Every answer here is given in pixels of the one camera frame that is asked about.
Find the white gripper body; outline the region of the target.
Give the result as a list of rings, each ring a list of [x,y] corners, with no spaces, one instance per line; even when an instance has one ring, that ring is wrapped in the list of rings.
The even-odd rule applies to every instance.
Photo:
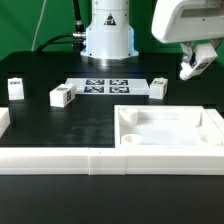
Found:
[[[151,32],[162,43],[224,37],[224,0],[158,0]]]

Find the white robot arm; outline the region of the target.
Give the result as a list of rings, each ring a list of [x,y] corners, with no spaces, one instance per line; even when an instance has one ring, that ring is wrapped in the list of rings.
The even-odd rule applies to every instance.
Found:
[[[224,0],[157,0],[152,35],[162,43],[224,39]],[[95,63],[136,57],[129,0],[92,0],[92,21],[86,29],[83,58]]]

